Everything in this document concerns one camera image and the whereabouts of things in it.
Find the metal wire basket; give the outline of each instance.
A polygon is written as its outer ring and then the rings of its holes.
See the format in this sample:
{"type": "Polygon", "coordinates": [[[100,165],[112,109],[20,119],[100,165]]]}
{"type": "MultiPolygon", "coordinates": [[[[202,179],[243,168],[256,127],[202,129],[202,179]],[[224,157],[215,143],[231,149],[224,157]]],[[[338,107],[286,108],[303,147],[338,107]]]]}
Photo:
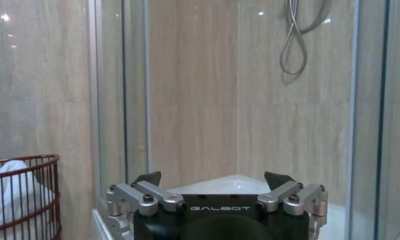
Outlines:
{"type": "Polygon", "coordinates": [[[62,239],[59,159],[52,154],[0,160],[0,240],[62,239]]]}

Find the beige wall tile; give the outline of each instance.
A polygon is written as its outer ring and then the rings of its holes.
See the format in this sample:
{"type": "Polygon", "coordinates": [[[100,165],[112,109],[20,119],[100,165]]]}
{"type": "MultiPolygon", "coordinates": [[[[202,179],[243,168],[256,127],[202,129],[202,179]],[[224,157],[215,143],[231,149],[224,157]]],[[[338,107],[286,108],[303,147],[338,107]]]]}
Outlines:
{"type": "MultiPolygon", "coordinates": [[[[300,1],[299,25],[314,20],[320,1],[300,1]]],[[[287,36],[283,1],[242,0],[239,7],[238,172],[264,171],[324,184],[330,201],[346,203],[354,1],[331,1],[328,23],[303,35],[308,62],[302,75],[283,73],[287,36]]],[[[302,63],[298,42],[287,67],[302,63]]]]}
{"type": "Polygon", "coordinates": [[[166,187],[236,173],[238,1],[150,1],[152,163],[166,187]]]}
{"type": "Polygon", "coordinates": [[[60,154],[63,239],[91,235],[86,1],[0,1],[0,158],[60,154]]]}

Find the corner shower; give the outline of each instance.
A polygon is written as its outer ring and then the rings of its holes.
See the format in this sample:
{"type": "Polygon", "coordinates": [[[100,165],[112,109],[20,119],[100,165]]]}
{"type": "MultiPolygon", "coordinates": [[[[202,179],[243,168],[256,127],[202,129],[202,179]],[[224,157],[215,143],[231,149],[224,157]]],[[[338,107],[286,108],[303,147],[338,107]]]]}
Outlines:
{"type": "Polygon", "coordinates": [[[140,174],[251,193],[271,171],[327,186],[322,239],[400,239],[400,2],[90,6],[100,214],[140,174]]]}

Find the bolt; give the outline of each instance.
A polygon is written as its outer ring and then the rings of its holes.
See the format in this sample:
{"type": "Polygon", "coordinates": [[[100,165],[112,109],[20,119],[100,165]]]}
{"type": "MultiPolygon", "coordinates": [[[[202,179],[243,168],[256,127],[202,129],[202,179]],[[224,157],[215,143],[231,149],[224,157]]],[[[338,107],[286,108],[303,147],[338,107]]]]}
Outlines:
{"type": "Polygon", "coordinates": [[[300,202],[300,196],[298,194],[294,194],[292,196],[288,197],[288,200],[291,202],[299,203],[300,202]]]}
{"type": "Polygon", "coordinates": [[[144,203],[152,203],[155,201],[155,197],[151,194],[146,194],[143,200],[144,203]]]}

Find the white cloth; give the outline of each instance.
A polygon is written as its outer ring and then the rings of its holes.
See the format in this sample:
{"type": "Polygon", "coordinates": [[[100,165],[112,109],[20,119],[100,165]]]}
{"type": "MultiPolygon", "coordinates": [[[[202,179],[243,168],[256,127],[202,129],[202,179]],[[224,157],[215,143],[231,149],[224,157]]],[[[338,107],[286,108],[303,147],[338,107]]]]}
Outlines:
{"type": "MultiPolygon", "coordinates": [[[[0,168],[0,173],[25,169],[28,166],[20,160],[8,161],[0,168]]],[[[48,179],[48,173],[40,173],[48,179]]],[[[53,192],[37,182],[32,171],[0,179],[0,225],[11,223],[21,217],[44,208],[55,199],[53,192]]],[[[0,231],[0,239],[51,239],[51,214],[40,214],[29,222],[0,231]]]]}

